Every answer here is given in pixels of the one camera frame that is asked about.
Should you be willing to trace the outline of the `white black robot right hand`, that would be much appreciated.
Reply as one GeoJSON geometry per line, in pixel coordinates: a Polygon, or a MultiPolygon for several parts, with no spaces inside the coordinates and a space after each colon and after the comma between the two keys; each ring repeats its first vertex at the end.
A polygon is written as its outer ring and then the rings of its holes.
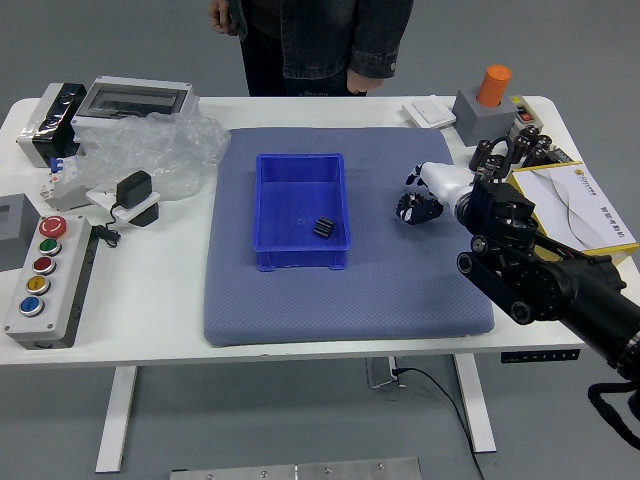
{"type": "Polygon", "coordinates": [[[441,216],[445,207],[454,218],[462,217],[473,188],[474,175],[468,169],[443,163],[424,162],[416,166],[406,185],[417,183],[427,191],[404,194],[398,201],[396,216],[407,224],[417,225],[441,216]]]}

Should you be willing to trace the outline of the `person's left hand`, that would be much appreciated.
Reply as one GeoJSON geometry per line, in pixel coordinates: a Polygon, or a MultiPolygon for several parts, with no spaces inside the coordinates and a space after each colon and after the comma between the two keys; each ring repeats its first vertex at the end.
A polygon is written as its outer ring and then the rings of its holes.
{"type": "Polygon", "coordinates": [[[384,84],[382,79],[362,76],[352,69],[347,70],[346,86],[354,95],[366,95],[368,92],[380,88],[384,84]]]}

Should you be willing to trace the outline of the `person's right hand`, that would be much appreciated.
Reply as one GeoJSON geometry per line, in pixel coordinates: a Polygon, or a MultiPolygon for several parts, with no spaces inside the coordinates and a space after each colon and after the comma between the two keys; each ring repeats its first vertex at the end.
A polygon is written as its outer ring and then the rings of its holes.
{"type": "Polygon", "coordinates": [[[237,36],[229,0],[211,0],[208,14],[212,29],[219,34],[237,36]]]}

